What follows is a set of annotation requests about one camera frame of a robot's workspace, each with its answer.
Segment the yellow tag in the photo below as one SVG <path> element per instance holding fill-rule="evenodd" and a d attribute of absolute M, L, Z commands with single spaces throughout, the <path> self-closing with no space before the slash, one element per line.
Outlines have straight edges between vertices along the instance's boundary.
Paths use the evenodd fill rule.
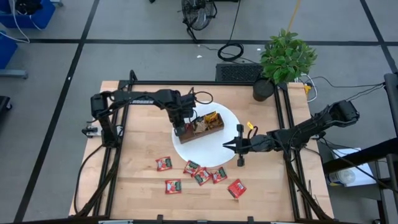
<path fill-rule="evenodd" d="M 305 94 L 308 96 L 308 92 L 311 90 L 312 88 L 309 85 L 305 85 L 304 86 L 304 90 L 305 90 Z"/>
<path fill-rule="evenodd" d="M 250 128 L 251 130 L 253 130 L 254 126 L 253 126 L 253 124 L 250 123 L 250 121 L 248 121 L 248 126 L 249 126 L 249 128 Z"/>

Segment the table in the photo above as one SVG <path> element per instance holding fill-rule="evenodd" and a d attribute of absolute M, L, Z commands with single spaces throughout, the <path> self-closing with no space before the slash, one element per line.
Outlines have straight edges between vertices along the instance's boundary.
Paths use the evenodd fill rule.
<path fill-rule="evenodd" d="M 102 83 L 101 91 L 113 91 L 118 82 Z M 191 85 L 134 85 L 134 91 L 157 91 L 161 88 L 179 90 L 186 94 Z M 259 133 L 279 129 L 275 98 L 256 102 L 251 86 L 195 86 L 195 91 L 208 91 L 214 101 L 229 108 L 241 124 L 250 121 L 259 127 Z M 296 124 L 310 118 L 307 99 L 301 83 L 289 84 L 292 113 Z M 199 100 L 206 96 L 198 95 Z M 111 211 L 112 219 L 155 220 L 163 215 L 164 220 L 227 220 L 245 221 L 294 221 L 292 202 L 282 152 L 258 152 L 245 156 L 246 165 L 237 167 L 237 156 L 223 167 L 228 179 L 218 183 L 199 186 L 189 175 L 183 174 L 186 162 L 175 152 L 171 140 L 172 126 L 167 113 L 156 106 L 130 106 L 124 133 L 118 178 Z M 85 155 L 88 156 L 101 144 L 101 138 L 88 139 Z M 318 150 L 315 141 L 308 148 Z M 156 171 L 155 159 L 171 156 L 173 169 Z M 87 163 L 80 179 L 78 208 L 87 202 L 96 190 L 103 163 L 104 151 L 95 154 Z M 333 216 L 328 189 L 319 156 L 310 151 L 301 151 L 306 181 L 311 180 L 312 194 L 326 214 Z M 234 200 L 226 190 L 237 178 L 247 191 Z M 166 195 L 166 179 L 181 179 L 182 194 Z M 104 191 L 100 213 L 104 213 Z M 297 195 L 301 217 L 304 217 L 302 198 Z"/>

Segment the fan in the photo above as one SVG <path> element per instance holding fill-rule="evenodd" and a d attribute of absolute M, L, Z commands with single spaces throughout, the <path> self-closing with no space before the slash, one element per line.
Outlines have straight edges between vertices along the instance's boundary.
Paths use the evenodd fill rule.
<path fill-rule="evenodd" d="M 192 30 L 203 30 L 217 15 L 217 7 L 213 0 L 182 0 L 183 23 L 187 25 L 187 32 L 197 41 Z"/>

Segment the green leaves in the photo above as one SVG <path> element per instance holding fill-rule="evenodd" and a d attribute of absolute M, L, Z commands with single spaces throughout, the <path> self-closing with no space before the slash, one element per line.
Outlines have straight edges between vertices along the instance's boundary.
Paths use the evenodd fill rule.
<path fill-rule="evenodd" d="M 297 33 L 281 29 L 278 36 L 271 36 L 261 52 L 260 63 L 264 67 L 263 75 L 275 84 L 292 82 L 302 73 L 308 73 L 317 59 L 315 49 L 303 40 L 294 39 Z"/>

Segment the white cable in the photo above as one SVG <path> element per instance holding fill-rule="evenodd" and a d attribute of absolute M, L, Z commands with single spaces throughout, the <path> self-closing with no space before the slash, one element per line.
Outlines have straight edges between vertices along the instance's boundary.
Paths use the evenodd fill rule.
<path fill-rule="evenodd" d="M 29 43 L 30 43 L 30 39 L 28 38 L 28 36 L 25 35 L 25 33 L 23 33 L 23 31 L 21 30 L 21 28 L 19 27 L 18 22 L 17 22 L 17 17 L 16 17 L 16 15 L 15 15 L 15 6 L 16 6 L 15 0 L 12 0 L 12 4 L 13 4 L 13 7 L 12 7 L 12 15 L 13 15 L 13 17 L 14 17 L 15 25 L 17 26 L 19 32 L 20 32 L 27 40 L 16 39 L 16 38 L 10 37 L 10 36 L 8 36 L 7 34 L 4 34 L 4 33 L 2 33 L 2 32 L 0 32 L 0 34 L 3 35 L 3 36 L 5 36 L 5 37 L 7 37 L 7 38 L 10 38 L 11 40 L 15 40 L 15 41 L 18 41 L 18 42 L 22 42 L 22 43 L 27 43 L 27 44 L 29 44 Z M 33 25 L 34 25 L 38 30 L 41 30 L 41 28 L 39 28 L 39 27 L 33 22 L 33 20 L 32 20 L 32 15 L 30 15 L 29 18 L 30 18 L 30 20 L 32 21 Z"/>
<path fill-rule="evenodd" d="M 306 76 L 306 77 L 310 80 L 310 82 L 311 82 L 311 84 L 312 84 L 312 86 L 313 86 L 313 89 L 315 90 L 315 96 L 314 96 L 311 100 L 307 100 L 307 103 L 312 102 L 312 101 L 314 101 L 314 100 L 318 97 L 318 90 L 317 90 L 317 88 L 316 88 L 314 82 L 312 81 L 312 78 L 311 78 L 309 75 L 307 75 L 307 74 L 301 74 L 301 76 Z"/>
<path fill-rule="evenodd" d="M 41 29 L 40 27 L 38 27 L 38 26 L 36 25 L 36 23 L 35 23 L 35 22 L 33 22 L 32 15 L 30 15 L 30 16 L 29 16 L 29 18 L 30 18 L 30 20 L 32 21 L 32 23 L 33 23 L 33 26 L 35 26 L 35 27 L 36 27 L 36 29 L 38 29 L 38 30 L 42 31 L 42 29 Z"/>

